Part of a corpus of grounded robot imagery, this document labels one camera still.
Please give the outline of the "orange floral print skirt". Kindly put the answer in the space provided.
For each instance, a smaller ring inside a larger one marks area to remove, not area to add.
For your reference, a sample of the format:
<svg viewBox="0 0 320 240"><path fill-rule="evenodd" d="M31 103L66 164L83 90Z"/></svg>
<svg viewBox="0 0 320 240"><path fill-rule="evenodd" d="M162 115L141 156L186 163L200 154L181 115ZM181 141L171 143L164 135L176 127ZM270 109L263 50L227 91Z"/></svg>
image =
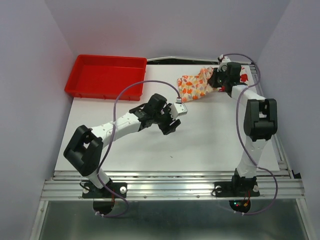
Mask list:
<svg viewBox="0 0 320 240"><path fill-rule="evenodd" d="M212 87L208 80L213 76L213 67L203 67L196 75L183 75L177 79L177 87L183 103L198 100L220 88Z"/></svg>

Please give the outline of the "red poppy print skirt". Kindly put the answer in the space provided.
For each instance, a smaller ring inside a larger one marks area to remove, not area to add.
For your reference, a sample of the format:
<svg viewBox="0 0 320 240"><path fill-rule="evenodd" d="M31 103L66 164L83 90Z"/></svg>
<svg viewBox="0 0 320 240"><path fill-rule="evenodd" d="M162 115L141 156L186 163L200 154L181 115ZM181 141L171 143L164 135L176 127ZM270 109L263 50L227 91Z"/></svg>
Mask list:
<svg viewBox="0 0 320 240"><path fill-rule="evenodd" d="M248 74L246 73L244 67L242 67L241 64L237 63L237 62L230 62L227 64L227 69L226 69L227 73L229 73L230 75L230 79L229 79L229 87L230 87L230 91L224 91L223 88L222 91L226 92L228 94L232 93L232 88L234 86L238 86L238 85L247 85L249 78L248 78Z"/></svg>

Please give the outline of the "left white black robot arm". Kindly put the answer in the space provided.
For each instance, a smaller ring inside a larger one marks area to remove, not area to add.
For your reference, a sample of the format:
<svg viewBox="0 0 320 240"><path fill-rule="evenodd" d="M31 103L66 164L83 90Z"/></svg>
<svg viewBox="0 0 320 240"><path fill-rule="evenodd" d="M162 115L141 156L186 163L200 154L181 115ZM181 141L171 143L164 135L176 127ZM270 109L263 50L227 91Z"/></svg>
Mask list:
<svg viewBox="0 0 320 240"><path fill-rule="evenodd" d="M68 142L63 156L94 186L100 197L111 193L111 178L101 169L102 152L126 135L138 133L157 125L163 135L176 131L181 124L179 117L186 115L187 107L178 98L168 103L160 94L153 94L149 101L130 109L123 116L95 127L79 126Z"/></svg>

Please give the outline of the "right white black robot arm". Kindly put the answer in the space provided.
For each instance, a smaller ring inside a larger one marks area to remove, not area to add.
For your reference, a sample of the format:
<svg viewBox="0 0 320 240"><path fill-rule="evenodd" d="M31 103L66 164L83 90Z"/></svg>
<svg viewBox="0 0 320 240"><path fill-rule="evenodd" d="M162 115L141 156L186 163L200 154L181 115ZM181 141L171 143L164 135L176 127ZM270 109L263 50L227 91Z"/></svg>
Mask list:
<svg viewBox="0 0 320 240"><path fill-rule="evenodd" d="M243 131L240 144L243 154L230 181L214 183L212 195L218 198L258 197L257 169L264 147L278 130L277 102L260 96L241 81L242 66L237 62L222 62L214 68L208 84L223 87L235 99L236 107L244 106Z"/></svg>

